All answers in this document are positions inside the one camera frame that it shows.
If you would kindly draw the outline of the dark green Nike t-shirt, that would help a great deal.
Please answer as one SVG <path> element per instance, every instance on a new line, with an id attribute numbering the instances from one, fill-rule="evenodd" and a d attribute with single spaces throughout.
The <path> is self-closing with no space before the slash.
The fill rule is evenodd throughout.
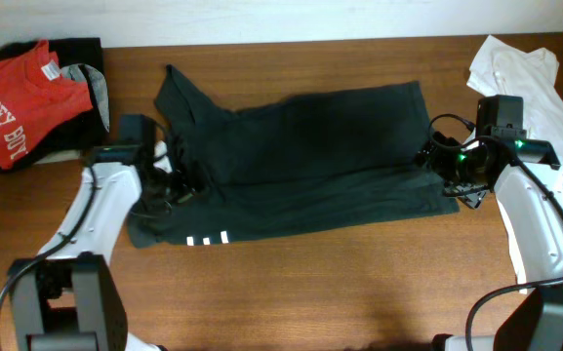
<path id="1" fill-rule="evenodd" d="M 216 105 L 168 66 L 155 105 L 168 121 L 182 195 L 142 199 L 132 244 L 243 242 L 450 215 L 441 178 L 418 165 L 428 116 L 416 82 Z"/>

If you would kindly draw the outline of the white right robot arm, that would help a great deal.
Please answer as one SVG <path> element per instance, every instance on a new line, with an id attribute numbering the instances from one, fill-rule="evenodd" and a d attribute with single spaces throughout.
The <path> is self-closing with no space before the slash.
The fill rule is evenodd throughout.
<path id="1" fill-rule="evenodd" d="M 446 181 L 445 195 L 471 208 L 495 195 L 516 275 L 481 297 L 462 336 L 438 334 L 435 350 L 563 350 L 563 182 L 553 145 L 497 129 L 461 144 L 432 132 L 419 156 Z M 525 299 L 490 335 L 472 333 L 477 313 L 507 293 Z"/>

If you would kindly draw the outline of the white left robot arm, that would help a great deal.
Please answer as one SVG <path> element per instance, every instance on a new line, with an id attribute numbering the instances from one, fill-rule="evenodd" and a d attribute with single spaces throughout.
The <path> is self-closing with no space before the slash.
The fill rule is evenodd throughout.
<path id="1" fill-rule="evenodd" d="M 130 332 L 109 263 L 135 205 L 151 198 L 167 215 L 195 191 L 152 146 L 95 149 L 58 231 L 8 271 L 0 298 L 10 301 L 18 349 L 155 349 Z"/>

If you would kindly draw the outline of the black folded garment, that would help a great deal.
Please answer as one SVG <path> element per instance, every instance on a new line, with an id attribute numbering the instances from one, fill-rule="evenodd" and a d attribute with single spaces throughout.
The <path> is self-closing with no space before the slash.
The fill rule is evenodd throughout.
<path id="1" fill-rule="evenodd" d="M 101 142 L 109 129 L 109 112 L 103 73 L 101 41 L 98 38 L 73 38 L 49 41 L 49 48 L 59 58 L 63 77 L 88 86 L 93 108 L 50 131 L 25 158 L 9 170 L 14 172 L 36 163 L 50 153 L 81 150 Z M 31 50 L 37 42 L 10 44 L 0 50 L 0 61 L 12 59 Z"/>

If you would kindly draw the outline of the red printed t-shirt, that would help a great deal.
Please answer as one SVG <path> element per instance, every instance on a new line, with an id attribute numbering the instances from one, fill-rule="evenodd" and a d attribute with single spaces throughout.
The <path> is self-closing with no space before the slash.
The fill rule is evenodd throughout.
<path id="1" fill-rule="evenodd" d="M 0 61 L 0 168 L 11 169 L 50 131 L 92 108 L 88 86 L 62 76 L 47 40 Z"/>

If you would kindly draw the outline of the grey folded garment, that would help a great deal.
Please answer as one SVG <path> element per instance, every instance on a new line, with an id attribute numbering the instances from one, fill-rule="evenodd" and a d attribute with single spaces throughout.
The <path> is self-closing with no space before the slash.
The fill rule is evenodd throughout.
<path id="1" fill-rule="evenodd" d="M 72 161 L 79 159 L 80 156 L 81 156 L 81 152 L 77 150 L 58 151 L 58 152 L 50 153 L 47 156 L 40 158 L 37 161 L 37 164 Z"/>

